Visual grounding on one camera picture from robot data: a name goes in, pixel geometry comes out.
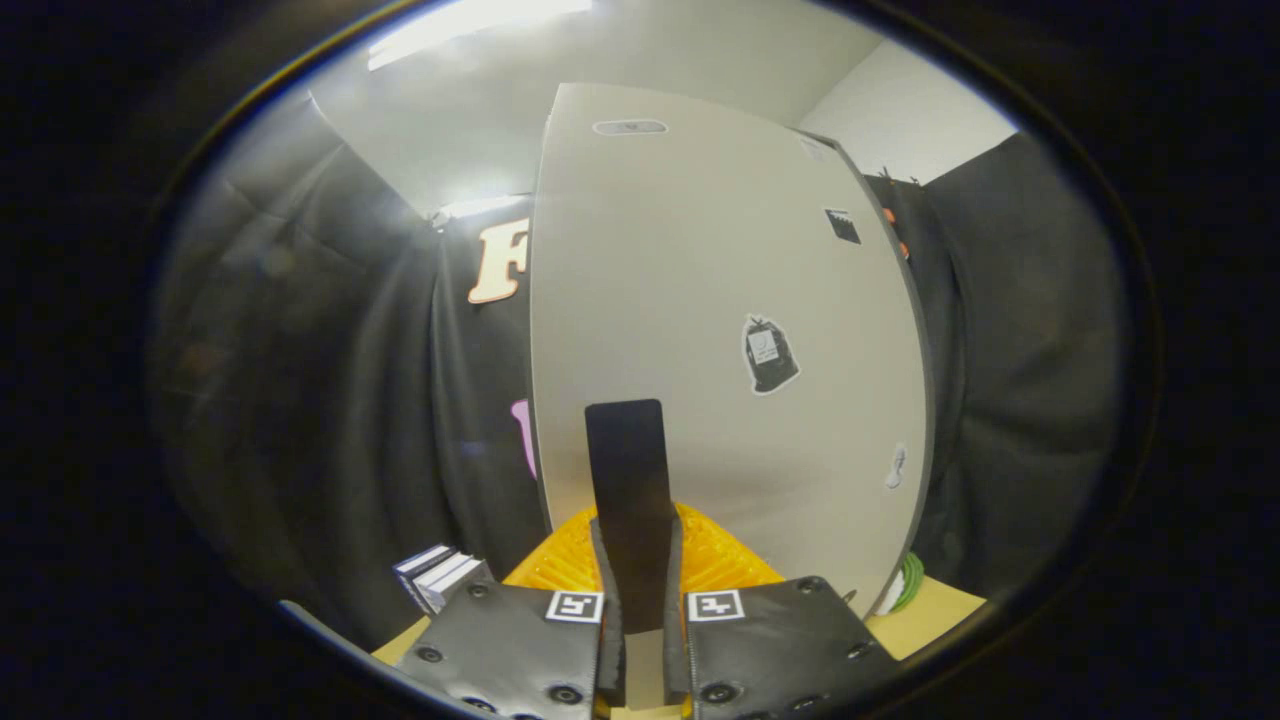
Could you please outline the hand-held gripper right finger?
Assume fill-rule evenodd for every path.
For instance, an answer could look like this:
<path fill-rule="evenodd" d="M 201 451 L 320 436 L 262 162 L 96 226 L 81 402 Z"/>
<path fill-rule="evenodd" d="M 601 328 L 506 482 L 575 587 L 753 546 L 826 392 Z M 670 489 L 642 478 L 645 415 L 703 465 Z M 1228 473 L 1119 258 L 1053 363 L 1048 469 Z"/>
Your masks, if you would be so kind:
<path fill-rule="evenodd" d="M 664 701 L 686 719 L 822 719 L 863 708 L 899 661 L 827 579 L 786 579 L 675 505 Z"/>

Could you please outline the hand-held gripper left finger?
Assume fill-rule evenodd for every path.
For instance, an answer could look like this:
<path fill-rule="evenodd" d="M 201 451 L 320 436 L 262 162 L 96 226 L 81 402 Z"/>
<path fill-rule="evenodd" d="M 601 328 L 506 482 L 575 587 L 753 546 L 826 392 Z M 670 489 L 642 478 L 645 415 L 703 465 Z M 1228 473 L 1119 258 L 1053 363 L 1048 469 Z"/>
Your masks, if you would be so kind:
<path fill-rule="evenodd" d="M 596 510 L 572 516 L 504 580 L 457 582 L 396 667 L 502 717 L 608 719 L 623 707 L 622 612 Z"/>

